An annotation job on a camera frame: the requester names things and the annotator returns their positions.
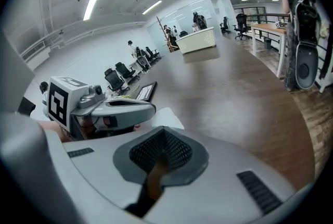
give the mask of table leg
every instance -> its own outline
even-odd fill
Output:
[[[251,32],[252,32],[253,54],[254,56],[257,56],[257,45],[255,44],[255,30],[253,27],[251,27]]]
[[[280,38],[280,60],[277,68],[276,76],[281,77],[282,67],[285,61],[285,46],[286,46],[286,35],[282,34]]]
[[[137,70],[137,73],[139,73],[139,71],[141,71],[141,73],[143,73],[143,69],[141,66],[139,66],[139,64],[137,62],[135,62],[134,64],[132,64],[132,67]]]
[[[146,60],[146,62],[147,62],[147,64],[148,64],[148,66],[151,68],[151,65],[150,65],[150,63],[148,62],[148,59],[144,56],[144,59]]]

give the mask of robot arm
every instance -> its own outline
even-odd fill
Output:
[[[156,107],[129,98],[105,99],[100,85],[89,86],[69,77],[51,77],[47,113],[73,140],[80,141],[87,137],[78,118],[91,119],[94,131],[89,137],[103,138],[133,131],[136,124],[154,116]]]

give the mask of air vent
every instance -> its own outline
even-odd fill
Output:
[[[67,152],[67,154],[70,158],[73,158],[73,157],[78,157],[81,155],[90,154],[92,152],[94,152],[94,150],[92,150],[91,148],[84,148],[84,149],[80,149],[80,150],[76,150],[76,151]]]
[[[33,46],[29,51],[27,51],[24,55],[22,55],[22,59],[24,61],[28,61],[31,57],[33,57],[37,52],[41,51],[42,49],[45,49],[45,43],[44,41],[41,41],[40,43]]]
[[[237,174],[237,177],[250,193],[256,204],[260,207],[263,214],[268,214],[282,204],[282,202],[253,173],[253,171],[244,171]]]

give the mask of coat rack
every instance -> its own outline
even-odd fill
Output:
[[[161,30],[163,31],[164,37],[166,39],[166,43],[167,43],[168,48],[169,48],[169,51],[172,53],[173,52],[173,48],[175,48],[175,46],[171,45],[170,39],[167,37],[167,34],[165,33],[164,28],[162,27],[161,21],[159,20],[158,17],[156,17],[156,18],[157,18],[157,21],[158,21],[158,23],[159,23],[159,25],[161,27]]]

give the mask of trash can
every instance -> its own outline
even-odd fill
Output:
[[[271,49],[271,44],[272,44],[272,40],[271,39],[264,38],[265,49],[270,50]]]

